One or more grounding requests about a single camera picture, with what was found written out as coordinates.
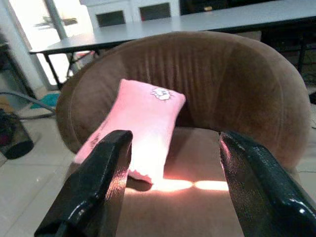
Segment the white cabinet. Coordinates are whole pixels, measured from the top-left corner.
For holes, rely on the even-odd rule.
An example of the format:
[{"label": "white cabinet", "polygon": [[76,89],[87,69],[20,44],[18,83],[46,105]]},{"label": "white cabinet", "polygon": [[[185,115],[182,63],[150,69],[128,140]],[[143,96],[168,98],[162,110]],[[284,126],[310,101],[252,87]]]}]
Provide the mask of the white cabinet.
[{"label": "white cabinet", "polygon": [[179,16],[179,0],[79,0],[93,28]]}]

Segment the chair backrest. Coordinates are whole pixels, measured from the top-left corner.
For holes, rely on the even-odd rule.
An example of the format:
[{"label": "chair backrest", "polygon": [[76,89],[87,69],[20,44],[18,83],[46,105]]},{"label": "chair backrest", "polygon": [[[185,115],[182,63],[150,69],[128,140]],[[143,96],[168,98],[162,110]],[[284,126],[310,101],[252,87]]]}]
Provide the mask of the chair backrest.
[{"label": "chair backrest", "polygon": [[107,116],[122,78],[185,94],[179,126],[251,136],[286,168],[295,167],[302,155],[310,105],[299,73],[263,43],[215,32],[134,40],[78,72],[56,108],[61,136],[73,152]]}]

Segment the cable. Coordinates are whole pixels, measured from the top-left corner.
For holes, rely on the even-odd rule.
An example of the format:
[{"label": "cable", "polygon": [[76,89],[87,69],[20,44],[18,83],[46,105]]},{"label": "cable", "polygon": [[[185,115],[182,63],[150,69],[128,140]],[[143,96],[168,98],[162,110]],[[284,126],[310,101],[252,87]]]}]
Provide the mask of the cable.
[{"label": "cable", "polygon": [[25,99],[27,101],[30,101],[30,102],[32,102],[34,104],[38,104],[39,106],[51,111],[51,113],[49,113],[49,114],[29,116],[29,117],[19,117],[19,119],[42,119],[42,118],[49,118],[49,117],[52,117],[52,116],[56,115],[56,112],[55,112],[55,110],[52,107],[44,104],[43,102],[41,102],[39,100],[33,99],[30,96],[22,94],[20,92],[16,92],[16,91],[0,91],[0,95],[1,94],[14,95],[14,96],[21,97],[21,98],[23,98],[23,99]]}]

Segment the metal table leg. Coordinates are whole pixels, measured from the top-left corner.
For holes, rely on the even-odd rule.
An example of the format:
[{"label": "metal table leg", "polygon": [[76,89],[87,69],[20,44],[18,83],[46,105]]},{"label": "metal table leg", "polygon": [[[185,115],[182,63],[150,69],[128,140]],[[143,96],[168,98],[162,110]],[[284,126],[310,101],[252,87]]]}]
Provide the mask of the metal table leg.
[{"label": "metal table leg", "polygon": [[49,59],[49,55],[48,54],[44,54],[44,57],[45,57],[45,60],[48,63],[50,69],[51,69],[51,72],[53,73],[53,76],[54,76],[54,78],[56,80],[58,89],[61,90],[61,88],[63,87],[63,84],[59,81],[58,75],[56,74],[56,71],[55,71],[55,69],[53,67],[53,64],[51,63],[51,61]]}]

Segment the blue object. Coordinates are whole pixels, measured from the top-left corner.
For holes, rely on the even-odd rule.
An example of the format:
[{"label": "blue object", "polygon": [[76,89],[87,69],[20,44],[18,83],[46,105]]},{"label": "blue object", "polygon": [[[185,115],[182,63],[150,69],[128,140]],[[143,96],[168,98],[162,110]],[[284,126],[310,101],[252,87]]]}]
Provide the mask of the blue object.
[{"label": "blue object", "polygon": [[[48,94],[48,95],[45,95],[40,101],[48,106],[56,107],[58,97],[59,97],[59,93]],[[37,104],[33,104],[31,106],[31,109],[37,109],[37,108],[41,108],[41,106]]]}]

